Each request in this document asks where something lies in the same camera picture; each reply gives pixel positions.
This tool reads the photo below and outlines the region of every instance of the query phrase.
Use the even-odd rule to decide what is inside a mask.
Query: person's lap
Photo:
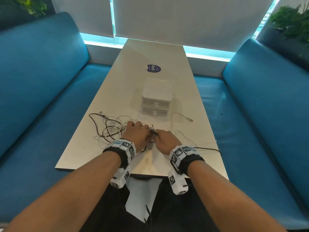
[[[145,223],[126,211],[128,197],[126,186],[117,189],[109,185],[80,231],[147,231]],[[159,186],[147,224],[152,231],[160,232],[219,231],[194,187],[190,186],[183,195],[175,195],[168,178]]]

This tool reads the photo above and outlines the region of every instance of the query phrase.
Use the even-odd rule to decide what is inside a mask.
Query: blue sofa
[[[0,49],[0,222],[10,222],[67,174],[54,167],[110,66],[88,63],[67,13],[0,33]],[[309,75],[250,39],[223,77],[195,80],[230,181],[286,229],[308,229]]]

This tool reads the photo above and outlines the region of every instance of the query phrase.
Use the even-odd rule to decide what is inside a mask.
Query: blue leather seat
[[[10,222],[68,174],[57,171],[56,163],[109,70],[110,66],[87,65],[3,155],[0,222]]]
[[[226,83],[198,76],[195,81],[230,181],[286,229],[309,228],[309,219],[299,209]]]

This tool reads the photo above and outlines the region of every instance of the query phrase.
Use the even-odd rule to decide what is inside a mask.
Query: right hand
[[[178,138],[175,137],[175,135],[172,134],[171,131],[165,131],[156,129],[156,132],[159,134],[159,136],[155,136],[155,144],[157,149],[164,155],[169,155],[176,146],[181,145],[181,142],[178,140]]]

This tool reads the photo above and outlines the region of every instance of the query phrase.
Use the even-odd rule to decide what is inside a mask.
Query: tabletop
[[[156,65],[157,73],[146,70]],[[146,78],[164,79],[172,85],[172,101],[167,117],[140,113],[143,86]],[[128,116],[156,129],[171,130],[183,144],[218,149],[202,99],[197,89],[183,46],[141,40],[127,40],[106,79],[60,157],[57,169],[77,169],[102,153],[106,146],[98,141],[95,125],[88,116],[99,113],[106,116]],[[120,117],[122,122],[130,118]],[[94,117],[103,130],[103,119]],[[228,179],[219,152],[200,150],[212,168]],[[161,154],[155,144],[131,162],[132,174],[167,176],[172,169],[168,156]]]

